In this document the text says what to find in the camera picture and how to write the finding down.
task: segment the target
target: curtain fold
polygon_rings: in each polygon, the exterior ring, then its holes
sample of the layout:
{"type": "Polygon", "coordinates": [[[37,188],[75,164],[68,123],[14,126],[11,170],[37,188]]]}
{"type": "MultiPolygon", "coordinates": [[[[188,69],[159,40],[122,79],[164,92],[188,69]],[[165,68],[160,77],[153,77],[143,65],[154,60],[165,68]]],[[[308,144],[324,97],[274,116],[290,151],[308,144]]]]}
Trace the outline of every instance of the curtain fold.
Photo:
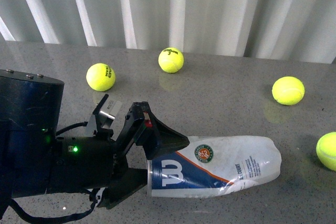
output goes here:
{"type": "Polygon", "coordinates": [[[336,0],[0,0],[5,40],[333,63],[336,0]]]}

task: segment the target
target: tennis ball logo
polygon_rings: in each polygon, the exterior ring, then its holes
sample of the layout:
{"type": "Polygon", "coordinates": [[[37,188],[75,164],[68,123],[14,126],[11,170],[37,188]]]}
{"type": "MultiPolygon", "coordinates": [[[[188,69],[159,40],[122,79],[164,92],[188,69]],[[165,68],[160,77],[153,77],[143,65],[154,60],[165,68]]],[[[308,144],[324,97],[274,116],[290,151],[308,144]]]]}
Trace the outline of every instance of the tennis ball logo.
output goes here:
{"type": "Polygon", "coordinates": [[[112,77],[112,69],[107,65],[105,66],[105,68],[106,68],[105,76],[108,77],[108,78],[111,78],[112,77]]]}
{"type": "Polygon", "coordinates": [[[183,54],[174,47],[168,47],[159,55],[159,65],[161,69],[167,73],[176,73],[184,63],[183,54]]]}
{"type": "Polygon", "coordinates": [[[214,151],[206,144],[196,147],[194,154],[197,160],[202,163],[209,163],[214,158],[214,151]]]}

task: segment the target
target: tennis ball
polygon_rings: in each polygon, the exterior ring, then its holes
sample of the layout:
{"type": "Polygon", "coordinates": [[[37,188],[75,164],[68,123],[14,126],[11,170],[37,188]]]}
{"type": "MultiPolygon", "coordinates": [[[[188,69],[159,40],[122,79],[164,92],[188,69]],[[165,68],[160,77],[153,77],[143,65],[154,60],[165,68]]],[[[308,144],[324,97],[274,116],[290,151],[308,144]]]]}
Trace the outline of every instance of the tennis ball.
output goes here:
{"type": "Polygon", "coordinates": [[[114,85],[115,75],[109,65],[97,63],[88,69],[86,80],[94,90],[106,91],[114,85]]]}
{"type": "Polygon", "coordinates": [[[323,165],[336,171],[336,132],[330,132],[318,140],[316,153],[323,165]]]}
{"type": "Polygon", "coordinates": [[[294,105],[304,96],[304,85],[295,77],[285,76],[277,80],[272,88],[274,99],[283,105],[294,105]]]}
{"type": "Polygon", "coordinates": [[[184,63],[183,54],[174,47],[168,47],[159,55],[159,65],[167,73],[176,73],[184,63]]]}

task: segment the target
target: granite surface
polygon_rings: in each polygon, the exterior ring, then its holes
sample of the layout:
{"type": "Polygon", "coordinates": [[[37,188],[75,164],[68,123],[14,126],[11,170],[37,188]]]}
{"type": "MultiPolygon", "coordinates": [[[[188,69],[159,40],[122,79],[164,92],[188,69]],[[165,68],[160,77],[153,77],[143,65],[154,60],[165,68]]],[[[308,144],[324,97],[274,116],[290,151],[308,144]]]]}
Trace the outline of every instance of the granite surface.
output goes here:
{"type": "MultiPolygon", "coordinates": [[[[148,101],[156,117],[184,135],[259,135],[282,155],[280,176],[267,184],[207,199],[152,198],[146,188],[111,210],[103,208],[74,223],[336,223],[336,173],[316,156],[318,139],[336,131],[336,65],[185,54],[176,74],[163,72],[159,51],[0,43],[0,68],[42,73],[65,82],[59,128],[89,119],[104,93],[87,85],[87,69],[109,64],[116,73],[107,91],[123,106],[112,127],[117,136],[135,101],[148,101]],[[276,103],[272,84],[296,76],[306,87],[294,106],[276,103]]],[[[69,133],[80,135],[82,129],[69,133]]],[[[140,147],[129,166],[145,168],[140,147]]],[[[31,215],[55,217],[89,208],[85,195],[17,199],[31,215]]],[[[25,223],[8,208],[0,223],[25,223]]]]}

